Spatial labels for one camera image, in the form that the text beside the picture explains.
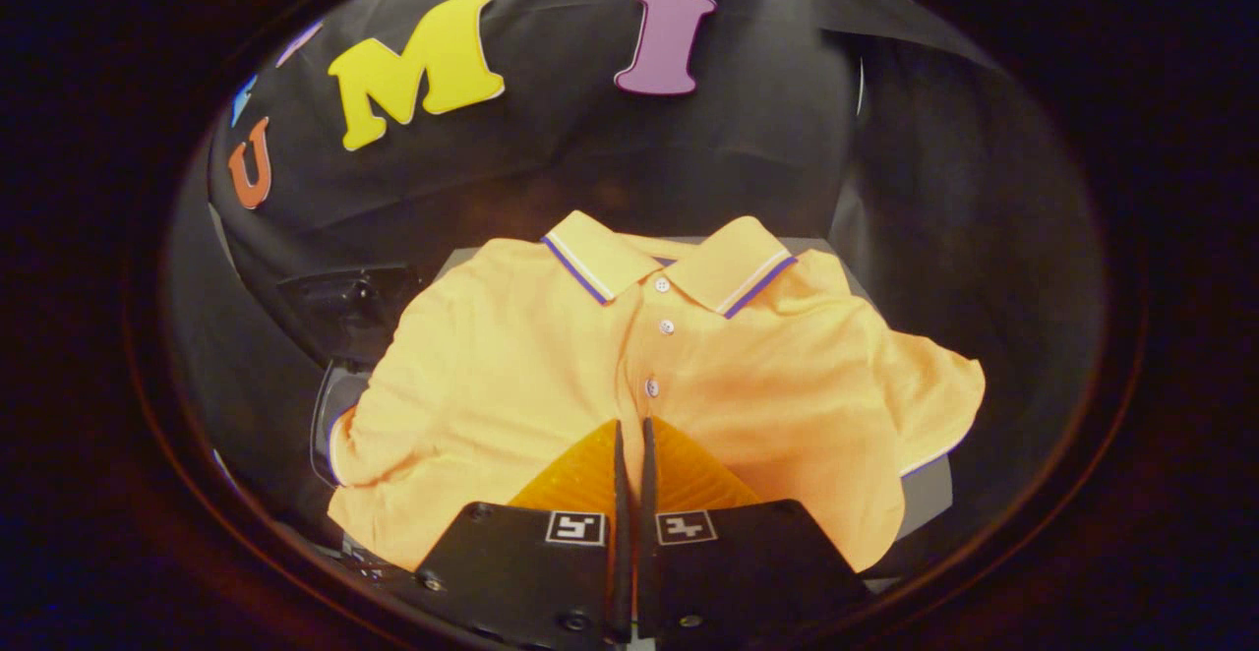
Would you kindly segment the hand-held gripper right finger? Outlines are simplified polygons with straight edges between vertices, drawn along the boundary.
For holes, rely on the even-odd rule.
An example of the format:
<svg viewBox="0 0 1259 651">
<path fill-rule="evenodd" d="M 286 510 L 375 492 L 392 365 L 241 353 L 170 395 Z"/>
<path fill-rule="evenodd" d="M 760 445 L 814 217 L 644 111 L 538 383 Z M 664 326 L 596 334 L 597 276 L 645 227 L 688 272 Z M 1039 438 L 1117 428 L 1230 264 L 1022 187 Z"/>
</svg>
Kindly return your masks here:
<svg viewBox="0 0 1259 651">
<path fill-rule="evenodd" d="M 656 645 L 788 645 L 872 593 L 792 499 L 662 506 L 655 419 L 642 424 L 637 633 Z"/>
</svg>

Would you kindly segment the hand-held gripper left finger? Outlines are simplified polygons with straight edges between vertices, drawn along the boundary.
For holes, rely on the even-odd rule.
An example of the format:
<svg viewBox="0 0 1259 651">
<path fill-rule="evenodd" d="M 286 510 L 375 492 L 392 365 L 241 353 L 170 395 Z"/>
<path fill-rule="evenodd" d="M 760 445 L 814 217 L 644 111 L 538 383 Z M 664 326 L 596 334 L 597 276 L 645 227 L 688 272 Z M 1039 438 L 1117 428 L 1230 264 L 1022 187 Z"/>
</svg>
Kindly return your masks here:
<svg viewBox="0 0 1259 651">
<path fill-rule="evenodd" d="M 414 570 L 418 606 L 515 650 L 622 650 L 631 520 L 624 434 L 611 421 L 512 502 L 468 502 Z"/>
</svg>

